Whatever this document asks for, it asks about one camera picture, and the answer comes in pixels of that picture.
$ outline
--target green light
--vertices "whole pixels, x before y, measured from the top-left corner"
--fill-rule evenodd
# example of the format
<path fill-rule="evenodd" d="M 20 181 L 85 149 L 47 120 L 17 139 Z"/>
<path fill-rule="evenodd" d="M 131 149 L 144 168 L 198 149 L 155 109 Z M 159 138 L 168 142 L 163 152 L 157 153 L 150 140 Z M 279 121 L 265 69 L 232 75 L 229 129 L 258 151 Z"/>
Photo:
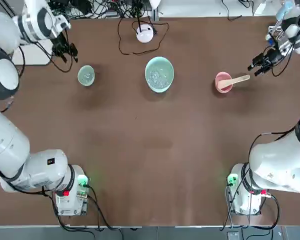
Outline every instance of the green light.
<path fill-rule="evenodd" d="M 236 183 L 237 183 L 238 174 L 231 173 L 226 179 L 227 179 L 228 185 L 230 187 L 232 187 L 232 186 L 236 185 Z"/>
<path fill-rule="evenodd" d="M 78 183 L 81 186 L 88 184 L 88 177 L 84 174 L 78 175 Z"/>

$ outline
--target wooden spoon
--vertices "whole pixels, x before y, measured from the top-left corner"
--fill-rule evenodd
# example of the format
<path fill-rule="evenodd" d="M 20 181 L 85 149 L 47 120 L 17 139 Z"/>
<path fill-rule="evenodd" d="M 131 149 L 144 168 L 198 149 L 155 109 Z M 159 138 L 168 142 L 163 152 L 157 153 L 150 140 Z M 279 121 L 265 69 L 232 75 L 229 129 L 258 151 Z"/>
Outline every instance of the wooden spoon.
<path fill-rule="evenodd" d="M 218 88 L 224 89 L 232 84 L 240 83 L 250 79 L 250 75 L 244 75 L 233 79 L 221 80 L 218 82 Z"/>

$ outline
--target small green bowl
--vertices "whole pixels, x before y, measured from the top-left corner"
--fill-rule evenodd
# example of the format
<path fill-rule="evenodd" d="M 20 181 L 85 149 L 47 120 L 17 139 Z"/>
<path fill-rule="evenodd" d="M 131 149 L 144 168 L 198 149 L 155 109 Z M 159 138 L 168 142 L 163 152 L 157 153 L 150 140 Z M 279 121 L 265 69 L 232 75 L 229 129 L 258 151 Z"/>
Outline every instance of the small green bowl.
<path fill-rule="evenodd" d="M 162 56 L 152 58 L 145 67 L 145 80 L 149 88 L 163 93 L 171 86 L 175 70 L 171 62 Z"/>
<path fill-rule="evenodd" d="M 81 67 L 78 72 L 78 81 L 86 87 L 92 85 L 95 81 L 95 70 L 93 67 L 89 65 Z"/>

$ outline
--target table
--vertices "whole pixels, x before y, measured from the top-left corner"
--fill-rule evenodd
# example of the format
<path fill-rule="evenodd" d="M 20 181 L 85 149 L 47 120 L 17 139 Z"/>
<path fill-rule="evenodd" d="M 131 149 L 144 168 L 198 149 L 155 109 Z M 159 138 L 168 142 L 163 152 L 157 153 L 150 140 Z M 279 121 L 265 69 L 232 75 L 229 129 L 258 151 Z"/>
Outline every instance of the table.
<path fill-rule="evenodd" d="M 252 77 L 227 95 L 214 89 L 218 72 L 232 77 L 247 72 L 266 46 L 273 19 L 167 19 L 170 30 L 160 49 L 142 56 L 120 54 L 119 20 L 73 21 L 69 40 L 79 51 L 79 62 L 67 74 L 52 64 L 27 67 L 6 116 L 29 138 L 31 152 L 60 148 L 69 163 L 83 167 L 109 224 L 220 226 L 227 214 L 225 178 L 232 166 L 247 162 L 259 133 L 287 130 L 300 117 L 299 55 L 281 77 Z M 153 42 L 141 44 L 131 20 L 123 20 L 121 49 L 154 48 L 165 26 L 157 30 Z M 164 94 L 151 92 L 144 78 L 144 68 L 155 56 L 168 58 L 175 69 Z M 97 72 L 91 87 L 77 81 L 86 64 Z M 279 224 L 300 225 L 300 194 L 271 192 L 282 208 Z M 64 221 L 95 226 L 96 216 L 90 206 L 88 216 Z M 271 225 L 275 216 L 269 200 L 263 215 L 251 221 Z M 237 224 L 246 221 L 235 219 Z M 47 198 L 6 193 L 0 187 L 0 225 L 57 224 Z"/>

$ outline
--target water in bowl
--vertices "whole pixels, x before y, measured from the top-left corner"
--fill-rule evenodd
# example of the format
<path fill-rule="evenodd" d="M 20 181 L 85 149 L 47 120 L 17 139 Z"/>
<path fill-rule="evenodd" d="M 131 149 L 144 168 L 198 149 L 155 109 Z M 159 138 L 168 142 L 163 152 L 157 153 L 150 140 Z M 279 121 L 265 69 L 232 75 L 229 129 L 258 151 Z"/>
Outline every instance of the water in bowl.
<path fill-rule="evenodd" d="M 157 60 L 148 67 L 146 81 L 155 89 L 164 89 L 172 82 L 173 68 L 166 60 Z"/>
<path fill-rule="evenodd" d="M 95 71 L 90 66 L 85 66 L 80 72 L 78 79 L 81 84 L 83 85 L 89 85 L 91 81 L 94 80 L 95 77 Z"/>

